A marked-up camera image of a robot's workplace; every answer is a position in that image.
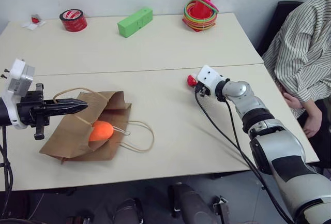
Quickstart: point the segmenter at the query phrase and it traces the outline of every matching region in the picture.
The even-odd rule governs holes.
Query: person's hand
[[[304,132],[307,138],[313,137],[319,130],[322,124],[322,112],[316,111],[314,115],[308,116],[305,125]]]
[[[302,109],[302,104],[300,101],[295,98],[294,96],[291,96],[289,93],[283,93],[284,99],[286,103],[292,108],[292,109]]]

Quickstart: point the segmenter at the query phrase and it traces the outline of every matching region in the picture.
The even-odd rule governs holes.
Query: red tape roll
[[[64,28],[70,32],[78,32],[87,27],[84,13],[79,9],[69,9],[60,14]]]

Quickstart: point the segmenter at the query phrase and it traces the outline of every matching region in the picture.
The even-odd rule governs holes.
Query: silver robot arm
[[[275,119],[247,82],[232,82],[209,66],[197,75],[196,91],[236,106],[259,170],[273,175],[295,223],[331,223],[331,182],[305,164],[298,139]]]

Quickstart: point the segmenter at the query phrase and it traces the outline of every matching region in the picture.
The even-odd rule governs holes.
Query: orange ball
[[[113,126],[108,122],[96,121],[93,123],[93,127],[94,129],[89,135],[89,142],[107,140],[114,133]]]

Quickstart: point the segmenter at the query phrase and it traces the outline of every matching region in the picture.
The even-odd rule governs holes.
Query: traffic cone
[[[191,15],[197,19],[209,18],[211,14],[212,14],[212,10],[198,1],[195,2],[195,5],[191,11]]]

